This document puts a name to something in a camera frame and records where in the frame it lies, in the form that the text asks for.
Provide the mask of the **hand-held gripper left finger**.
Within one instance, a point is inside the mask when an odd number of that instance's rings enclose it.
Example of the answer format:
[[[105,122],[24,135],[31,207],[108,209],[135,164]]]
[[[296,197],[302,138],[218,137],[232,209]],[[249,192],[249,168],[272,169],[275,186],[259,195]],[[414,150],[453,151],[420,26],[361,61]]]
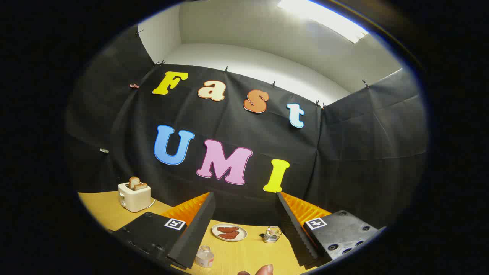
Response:
[[[215,195],[207,192],[162,214],[150,211],[112,235],[153,263],[168,269],[191,268],[215,211]]]

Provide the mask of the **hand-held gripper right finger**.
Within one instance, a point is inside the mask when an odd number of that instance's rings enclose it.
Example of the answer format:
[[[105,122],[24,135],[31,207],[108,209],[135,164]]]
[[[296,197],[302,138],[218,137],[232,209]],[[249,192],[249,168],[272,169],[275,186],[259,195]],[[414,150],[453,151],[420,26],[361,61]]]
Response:
[[[277,193],[276,209],[280,230],[306,268],[344,258],[384,231],[348,211],[331,213],[285,192]]]

